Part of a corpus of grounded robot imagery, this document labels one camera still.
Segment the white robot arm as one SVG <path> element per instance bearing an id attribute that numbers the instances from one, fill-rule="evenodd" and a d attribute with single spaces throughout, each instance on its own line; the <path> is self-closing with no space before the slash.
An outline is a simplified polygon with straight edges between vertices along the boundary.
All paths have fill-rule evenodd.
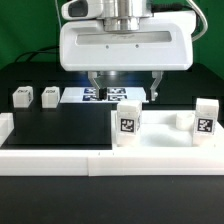
<path id="1" fill-rule="evenodd" d="M 67 71 L 86 71 L 103 99 L 103 74 L 150 71 L 151 100 L 166 71 L 186 70 L 193 63 L 192 34 L 196 13 L 160 12 L 147 0 L 70 0 L 61 13 L 60 63 Z"/>

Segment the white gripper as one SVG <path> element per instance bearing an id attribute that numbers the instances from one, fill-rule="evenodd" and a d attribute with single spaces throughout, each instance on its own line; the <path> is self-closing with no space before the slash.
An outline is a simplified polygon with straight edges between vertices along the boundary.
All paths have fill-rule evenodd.
<path id="1" fill-rule="evenodd" d="M 99 72 L 153 71 L 155 101 L 163 71 L 193 63 L 192 10 L 154 12 L 147 0 L 70 0 L 61 14 L 60 63 L 67 71 L 88 71 L 98 100 L 107 98 Z"/>

